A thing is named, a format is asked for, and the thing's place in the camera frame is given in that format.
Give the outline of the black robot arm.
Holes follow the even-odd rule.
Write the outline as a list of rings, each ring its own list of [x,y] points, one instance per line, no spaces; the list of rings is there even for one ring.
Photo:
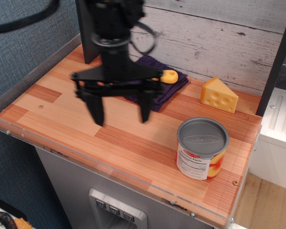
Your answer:
[[[134,26],[155,33],[141,23],[144,17],[142,0],[88,0],[92,16],[92,42],[101,55],[98,67],[74,73],[76,95],[82,99],[95,123],[102,126],[102,98],[107,96],[136,96],[141,108],[142,122],[149,118],[154,99],[163,91],[160,78],[163,71],[134,63],[129,57],[131,29]]]

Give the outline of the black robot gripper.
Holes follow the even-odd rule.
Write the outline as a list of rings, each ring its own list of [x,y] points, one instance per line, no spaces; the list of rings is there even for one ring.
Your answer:
[[[76,84],[76,95],[86,103],[94,122],[103,126],[102,97],[139,96],[142,122],[149,119],[154,98],[161,94],[159,81],[163,71],[139,65],[129,57],[131,40],[93,40],[101,55],[98,67],[74,73],[71,79]]]

